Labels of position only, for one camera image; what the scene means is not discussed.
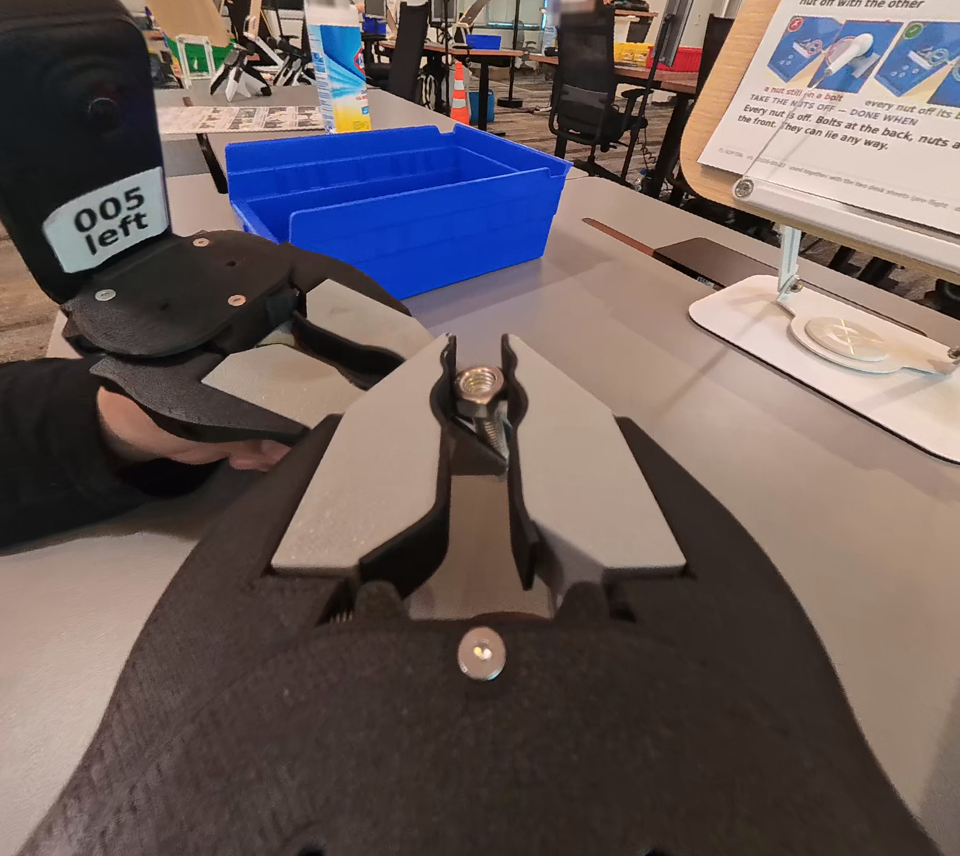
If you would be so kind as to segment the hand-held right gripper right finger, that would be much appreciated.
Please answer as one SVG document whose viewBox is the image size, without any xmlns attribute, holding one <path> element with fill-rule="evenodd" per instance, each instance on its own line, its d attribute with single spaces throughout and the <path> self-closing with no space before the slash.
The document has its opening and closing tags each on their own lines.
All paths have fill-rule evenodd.
<svg viewBox="0 0 960 856">
<path fill-rule="evenodd" d="M 611 409 L 514 334 L 507 387 L 510 549 L 524 589 L 680 573 L 686 557 Z"/>
</svg>

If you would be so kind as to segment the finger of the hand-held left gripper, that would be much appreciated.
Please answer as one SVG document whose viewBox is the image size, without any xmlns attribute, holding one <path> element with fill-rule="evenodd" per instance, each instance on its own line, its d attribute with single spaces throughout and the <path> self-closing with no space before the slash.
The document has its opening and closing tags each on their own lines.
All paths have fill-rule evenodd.
<svg viewBox="0 0 960 856">
<path fill-rule="evenodd" d="M 294 343 L 369 390 L 427 347 L 434 337 L 413 316 L 330 279 L 294 313 Z"/>
<path fill-rule="evenodd" d="M 344 414 L 366 393 L 332 365 L 282 344 L 232 354 L 201 383 L 308 430 L 330 415 Z"/>
</svg>

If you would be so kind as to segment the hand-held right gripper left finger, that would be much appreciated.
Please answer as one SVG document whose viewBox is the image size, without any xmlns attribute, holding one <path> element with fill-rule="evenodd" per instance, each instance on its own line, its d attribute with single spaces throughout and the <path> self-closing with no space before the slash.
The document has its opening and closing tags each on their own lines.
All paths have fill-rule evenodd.
<svg viewBox="0 0 960 856">
<path fill-rule="evenodd" d="M 443 334 L 348 407 L 271 559 L 277 573 L 386 581 L 406 598 L 438 570 L 456 354 Z"/>
</svg>

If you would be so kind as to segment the blue plastic bin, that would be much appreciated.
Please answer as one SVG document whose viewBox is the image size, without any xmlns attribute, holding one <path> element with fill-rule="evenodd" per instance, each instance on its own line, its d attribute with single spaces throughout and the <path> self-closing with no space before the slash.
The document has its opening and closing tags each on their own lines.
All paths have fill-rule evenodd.
<svg viewBox="0 0 960 856">
<path fill-rule="evenodd" d="M 224 149 L 246 231 L 345 262 L 398 300 L 539 259 L 570 168 L 459 123 Z"/>
</svg>

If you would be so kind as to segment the silver hex nut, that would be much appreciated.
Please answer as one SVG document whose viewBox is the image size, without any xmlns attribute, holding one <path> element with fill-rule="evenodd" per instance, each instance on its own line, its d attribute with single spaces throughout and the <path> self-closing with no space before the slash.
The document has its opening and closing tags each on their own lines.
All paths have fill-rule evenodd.
<svg viewBox="0 0 960 856">
<path fill-rule="evenodd" d="M 503 372 L 496 366 L 477 365 L 456 374 L 453 393 L 458 413 L 471 420 L 492 420 L 505 392 Z"/>
</svg>

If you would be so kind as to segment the person's left forearm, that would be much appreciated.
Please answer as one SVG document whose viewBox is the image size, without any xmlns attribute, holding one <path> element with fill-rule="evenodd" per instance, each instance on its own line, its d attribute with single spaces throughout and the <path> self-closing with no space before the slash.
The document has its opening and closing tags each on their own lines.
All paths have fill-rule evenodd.
<svg viewBox="0 0 960 856">
<path fill-rule="evenodd" d="M 1 548 L 8 550 L 188 495 L 216 459 L 124 464 L 102 434 L 91 362 L 35 359 L 1 366 Z"/>
</svg>

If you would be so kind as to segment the person's left hand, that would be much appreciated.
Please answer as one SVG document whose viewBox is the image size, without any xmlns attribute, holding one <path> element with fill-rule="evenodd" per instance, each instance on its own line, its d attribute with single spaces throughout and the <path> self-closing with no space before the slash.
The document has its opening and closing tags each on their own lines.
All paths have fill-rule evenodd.
<svg viewBox="0 0 960 856">
<path fill-rule="evenodd" d="M 102 440 L 124 464 L 170 460 L 189 466 L 226 462 L 234 470 L 269 471 L 290 452 L 271 440 L 203 443 L 163 430 L 135 402 L 103 387 L 97 392 Z"/>
</svg>

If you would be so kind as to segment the black white hand tool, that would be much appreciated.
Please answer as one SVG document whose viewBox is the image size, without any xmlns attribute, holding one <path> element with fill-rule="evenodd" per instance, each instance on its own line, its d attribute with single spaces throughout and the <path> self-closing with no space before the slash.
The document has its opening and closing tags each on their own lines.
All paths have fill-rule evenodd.
<svg viewBox="0 0 960 856">
<path fill-rule="evenodd" d="M 245 47 L 232 48 L 209 86 L 210 95 L 221 93 L 227 102 L 234 97 L 272 95 L 272 87 L 258 69 L 255 56 Z"/>
</svg>

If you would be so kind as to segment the printed desk sheet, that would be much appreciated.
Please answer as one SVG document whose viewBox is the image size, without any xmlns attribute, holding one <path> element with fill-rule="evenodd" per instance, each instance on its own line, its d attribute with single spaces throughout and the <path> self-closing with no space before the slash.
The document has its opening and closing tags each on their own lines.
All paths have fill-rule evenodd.
<svg viewBox="0 0 960 856">
<path fill-rule="evenodd" d="M 310 106 L 170 106 L 156 116 L 162 135 L 326 131 L 320 108 Z"/>
</svg>

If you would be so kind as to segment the disinfectant wipes canister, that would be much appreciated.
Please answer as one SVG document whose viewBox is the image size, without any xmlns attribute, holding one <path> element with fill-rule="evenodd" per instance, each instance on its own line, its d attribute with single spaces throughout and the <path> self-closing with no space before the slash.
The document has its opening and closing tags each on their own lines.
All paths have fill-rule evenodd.
<svg viewBox="0 0 960 856">
<path fill-rule="evenodd" d="M 322 124 L 329 134 L 372 129 L 361 18 L 355 7 L 312 4 L 305 25 Z"/>
</svg>

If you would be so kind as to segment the dark brown desk flap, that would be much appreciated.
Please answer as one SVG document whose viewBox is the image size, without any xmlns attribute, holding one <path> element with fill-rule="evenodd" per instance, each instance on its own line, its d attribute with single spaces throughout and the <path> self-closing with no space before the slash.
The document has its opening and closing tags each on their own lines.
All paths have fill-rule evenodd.
<svg viewBox="0 0 960 856">
<path fill-rule="evenodd" d="M 655 249 L 653 257 L 714 290 L 757 275 L 777 275 L 774 267 L 706 238 L 691 238 L 666 245 Z"/>
</svg>

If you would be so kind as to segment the black high-back chair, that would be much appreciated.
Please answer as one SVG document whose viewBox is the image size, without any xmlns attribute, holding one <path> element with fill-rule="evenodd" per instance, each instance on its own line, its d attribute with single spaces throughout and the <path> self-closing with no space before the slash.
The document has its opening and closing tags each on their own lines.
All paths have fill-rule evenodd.
<svg viewBox="0 0 960 856">
<path fill-rule="evenodd" d="M 397 31 L 390 58 L 388 91 L 414 104 L 418 103 L 420 71 L 429 22 L 429 4 L 399 7 Z"/>
</svg>

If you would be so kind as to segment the black office chair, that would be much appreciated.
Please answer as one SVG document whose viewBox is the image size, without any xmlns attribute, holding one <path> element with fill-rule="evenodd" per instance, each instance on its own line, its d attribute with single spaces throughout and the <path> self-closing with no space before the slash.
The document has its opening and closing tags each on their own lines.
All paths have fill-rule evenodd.
<svg viewBox="0 0 960 856">
<path fill-rule="evenodd" d="M 629 168 L 642 131 L 647 127 L 647 89 L 627 90 L 618 105 L 615 67 L 615 10 L 600 4 L 592 11 L 560 14 L 555 72 L 548 126 L 555 137 L 555 155 L 563 159 L 568 144 L 588 149 L 578 166 L 588 175 L 629 185 Z M 597 153 L 609 152 L 628 138 L 620 173 L 601 166 Z"/>
</svg>

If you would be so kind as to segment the printed instruction sheet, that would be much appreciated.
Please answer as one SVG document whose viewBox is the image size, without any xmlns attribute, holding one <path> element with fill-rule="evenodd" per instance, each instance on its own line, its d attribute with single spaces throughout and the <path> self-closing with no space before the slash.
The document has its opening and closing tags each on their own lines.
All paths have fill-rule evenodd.
<svg viewBox="0 0 960 856">
<path fill-rule="evenodd" d="M 957 235 L 959 0 L 780 0 L 700 161 Z"/>
</svg>

